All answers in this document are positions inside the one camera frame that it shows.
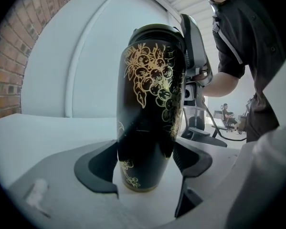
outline short sleeve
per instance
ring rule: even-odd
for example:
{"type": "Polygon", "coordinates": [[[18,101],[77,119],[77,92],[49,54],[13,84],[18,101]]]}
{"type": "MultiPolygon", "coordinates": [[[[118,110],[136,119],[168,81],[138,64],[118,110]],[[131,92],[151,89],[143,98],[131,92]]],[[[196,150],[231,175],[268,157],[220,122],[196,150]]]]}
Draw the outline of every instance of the short sleeve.
{"type": "Polygon", "coordinates": [[[235,55],[228,45],[221,39],[220,35],[213,31],[216,47],[219,51],[218,72],[227,73],[238,79],[244,75],[245,64],[239,64],[235,55]]]}

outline chair armrest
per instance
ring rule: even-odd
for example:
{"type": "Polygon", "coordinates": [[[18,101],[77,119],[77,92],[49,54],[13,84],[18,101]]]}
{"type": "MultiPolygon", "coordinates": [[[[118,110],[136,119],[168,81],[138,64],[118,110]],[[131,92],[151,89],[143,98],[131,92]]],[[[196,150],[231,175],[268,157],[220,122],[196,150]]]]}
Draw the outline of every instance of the chair armrest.
{"type": "Polygon", "coordinates": [[[194,134],[201,135],[201,136],[210,136],[210,135],[211,135],[211,133],[202,131],[202,130],[197,129],[197,128],[195,128],[195,127],[190,127],[190,128],[189,128],[189,131],[193,132],[194,134]]]}
{"type": "Polygon", "coordinates": [[[227,128],[226,128],[226,127],[220,127],[220,126],[218,126],[218,129],[219,129],[219,130],[224,130],[224,131],[226,131],[226,130],[227,130],[227,128]]]}

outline tumbler base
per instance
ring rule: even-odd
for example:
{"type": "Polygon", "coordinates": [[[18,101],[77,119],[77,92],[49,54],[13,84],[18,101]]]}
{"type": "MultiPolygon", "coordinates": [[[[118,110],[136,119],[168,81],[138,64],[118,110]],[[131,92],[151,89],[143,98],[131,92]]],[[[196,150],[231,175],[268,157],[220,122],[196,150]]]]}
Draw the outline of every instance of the tumbler base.
{"type": "Polygon", "coordinates": [[[150,187],[150,188],[137,188],[137,187],[133,187],[131,186],[130,184],[128,184],[127,182],[125,182],[124,180],[122,180],[123,184],[129,188],[130,190],[132,191],[135,191],[135,192],[138,192],[138,193],[147,193],[147,192],[150,192],[152,191],[153,189],[155,189],[158,185],[155,185],[153,187],[150,187]]]}

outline black tumbler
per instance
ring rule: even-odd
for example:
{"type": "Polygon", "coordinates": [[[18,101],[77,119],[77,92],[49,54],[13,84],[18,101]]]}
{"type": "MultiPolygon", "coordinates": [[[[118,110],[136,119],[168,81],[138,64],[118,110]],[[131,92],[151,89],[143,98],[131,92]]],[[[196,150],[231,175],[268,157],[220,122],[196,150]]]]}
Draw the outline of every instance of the black tumbler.
{"type": "Polygon", "coordinates": [[[167,166],[182,115],[185,62],[182,34],[164,24],[135,30],[122,53],[118,159],[123,183],[131,190],[154,189],[167,166]]]}

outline brick wall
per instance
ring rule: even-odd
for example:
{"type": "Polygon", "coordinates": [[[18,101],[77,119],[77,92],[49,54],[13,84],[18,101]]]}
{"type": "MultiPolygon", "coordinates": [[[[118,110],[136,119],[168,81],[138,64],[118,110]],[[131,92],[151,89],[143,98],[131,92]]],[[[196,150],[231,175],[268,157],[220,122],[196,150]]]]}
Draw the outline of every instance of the brick wall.
{"type": "Polygon", "coordinates": [[[52,17],[69,0],[17,0],[0,25],[0,118],[21,113],[29,55],[52,17]]]}

